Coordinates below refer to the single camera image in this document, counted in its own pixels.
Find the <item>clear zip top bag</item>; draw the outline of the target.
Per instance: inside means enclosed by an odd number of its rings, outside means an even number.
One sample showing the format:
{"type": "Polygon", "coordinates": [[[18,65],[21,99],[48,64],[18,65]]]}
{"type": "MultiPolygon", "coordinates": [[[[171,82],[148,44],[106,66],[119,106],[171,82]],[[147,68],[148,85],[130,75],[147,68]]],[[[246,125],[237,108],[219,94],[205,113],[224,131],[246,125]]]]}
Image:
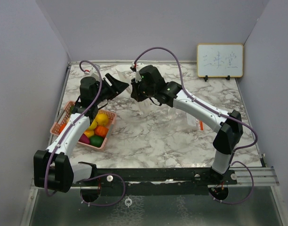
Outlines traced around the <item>clear zip top bag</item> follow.
{"type": "Polygon", "coordinates": [[[141,88],[140,82],[132,82],[132,79],[134,77],[130,78],[126,72],[121,72],[119,70],[116,70],[116,72],[120,81],[129,84],[129,87],[126,89],[126,91],[129,93],[130,96],[134,94],[133,97],[135,98],[131,97],[131,99],[136,104],[136,107],[139,110],[139,114],[142,116],[148,116],[152,110],[152,102],[146,95],[146,91],[141,88]]]}

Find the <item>pink plastic basket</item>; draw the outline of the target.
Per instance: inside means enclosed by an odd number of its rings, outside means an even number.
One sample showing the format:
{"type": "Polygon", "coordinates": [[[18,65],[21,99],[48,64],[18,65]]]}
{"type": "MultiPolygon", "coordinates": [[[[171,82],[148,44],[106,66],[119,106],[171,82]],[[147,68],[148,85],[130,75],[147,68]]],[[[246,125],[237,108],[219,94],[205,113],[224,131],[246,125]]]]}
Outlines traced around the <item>pink plastic basket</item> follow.
{"type": "MultiPolygon", "coordinates": [[[[72,108],[74,107],[74,101],[68,101],[60,112],[56,122],[50,129],[50,133],[58,136],[68,124],[72,108]]],[[[89,129],[87,129],[80,137],[78,144],[89,147],[96,151],[104,150],[107,140],[112,133],[112,129],[116,123],[117,114],[99,110],[96,116],[97,122],[93,122],[89,129]]]]}

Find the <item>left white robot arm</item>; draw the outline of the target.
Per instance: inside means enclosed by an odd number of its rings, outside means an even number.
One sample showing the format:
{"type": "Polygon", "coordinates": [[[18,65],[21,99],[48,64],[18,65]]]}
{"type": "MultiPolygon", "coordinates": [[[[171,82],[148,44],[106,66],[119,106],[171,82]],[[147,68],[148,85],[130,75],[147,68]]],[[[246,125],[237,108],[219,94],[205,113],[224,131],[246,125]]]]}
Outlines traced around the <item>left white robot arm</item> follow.
{"type": "Polygon", "coordinates": [[[82,181],[88,186],[96,183],[97,174],[92,171],[92,165],[71,165],[70,156],[84,131],[95,119],[98,105],[114,99],[128,87],[128,83],[110,74],[100,80],[91,76],[81,79],[80,95],[73,106],[69,122],[46,150],[38,150],[33,157],[35,186],[66,193],[76,182],[82,181]]]}

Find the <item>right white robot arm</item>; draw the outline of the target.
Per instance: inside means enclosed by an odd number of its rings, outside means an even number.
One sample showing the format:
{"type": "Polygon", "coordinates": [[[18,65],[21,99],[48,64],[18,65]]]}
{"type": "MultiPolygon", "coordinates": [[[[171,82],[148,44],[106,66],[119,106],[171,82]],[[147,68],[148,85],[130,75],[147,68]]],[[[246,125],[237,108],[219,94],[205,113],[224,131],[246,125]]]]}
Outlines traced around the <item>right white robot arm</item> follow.
{"type": "Polygon", "coordinates": [[[223,112],[189,94],[182,85],[174,81],[166,82],[153,65],[142,66],[140,69],[132,66],[130,69],[136,74],[131,80],[131,97],[137,102],[156,99],[158,105],[166,104],[203,121],[217,134],[213,141],[216,154],[209,178],[214,184],[225,181],[233,149],[243,134],[241,114],[232,111],[225,118],[223,112]]]}

